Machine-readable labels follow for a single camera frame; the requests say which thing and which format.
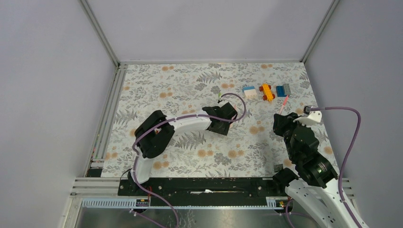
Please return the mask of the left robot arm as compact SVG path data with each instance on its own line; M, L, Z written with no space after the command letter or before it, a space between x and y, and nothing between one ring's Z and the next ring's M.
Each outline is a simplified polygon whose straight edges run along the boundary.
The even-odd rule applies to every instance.
M227 135L237 116L238 112L230 103L204 107L197 113L176 117L168 117L161 110L154 111L135 131L132 145L135 159L128 175L132 179L129 189L135 195L147 191L146 182L150 179L154 160L165 151L174 136L204 130Z

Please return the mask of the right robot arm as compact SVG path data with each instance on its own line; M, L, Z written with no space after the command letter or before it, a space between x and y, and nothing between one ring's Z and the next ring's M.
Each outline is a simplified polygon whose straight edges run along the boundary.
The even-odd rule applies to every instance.
M283 138L295 171L284 168L274 175L273 191L290 196L322 228L366 228L341 186L340 174L318 151L319 140L311 125L321 119L316 109L304 116L274 114L273 132Z

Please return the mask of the blue white toy block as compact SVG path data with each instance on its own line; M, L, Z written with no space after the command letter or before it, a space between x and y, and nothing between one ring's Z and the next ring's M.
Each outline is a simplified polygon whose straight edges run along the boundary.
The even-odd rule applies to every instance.
M257 92L254 86L247 86L242 88L242 92L247 99L254 98L257 96Z

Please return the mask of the blue grey toy block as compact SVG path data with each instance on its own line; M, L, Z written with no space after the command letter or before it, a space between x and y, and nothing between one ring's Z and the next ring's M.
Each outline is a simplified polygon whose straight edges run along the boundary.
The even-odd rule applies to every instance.
M283 84L276 86L276 94L278 97L286 97L291 95L289 84Z

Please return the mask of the floral patterned table mat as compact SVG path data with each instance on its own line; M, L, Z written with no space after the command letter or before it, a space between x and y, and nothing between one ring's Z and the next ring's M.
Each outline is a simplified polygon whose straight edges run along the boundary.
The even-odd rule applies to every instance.
M271 85L272 102L262 99L262 84ZM154 111L178 116L216 106L225 95L242 119L226 136L193 131L173 137L154 160L151 177L270 177L279 169L294 169L283 139L273 131L273 115L285 97L276 86L289 84L291 95L282 114L303 113L317 105L302 63L130 65L106 150L102 177L120 177L134 164L135 131ZM242 88L254 86L247 99Z

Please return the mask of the orange toy car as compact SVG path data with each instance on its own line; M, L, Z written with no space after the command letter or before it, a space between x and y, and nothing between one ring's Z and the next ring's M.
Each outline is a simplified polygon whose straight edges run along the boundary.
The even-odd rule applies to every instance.
M275 98L275 95L271 91L271 85L262 84L259 86L259 91L263 93L262 99L264 101L272 102Z

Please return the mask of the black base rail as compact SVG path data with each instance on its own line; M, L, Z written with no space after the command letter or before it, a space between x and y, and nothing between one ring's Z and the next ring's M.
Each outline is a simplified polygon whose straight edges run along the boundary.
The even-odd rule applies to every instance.
M202 201L231 204L265 197L282 203L288 200L284 187L271 178L150 178L140 186L133 180L121 180L117 194L158 199L166 204Z

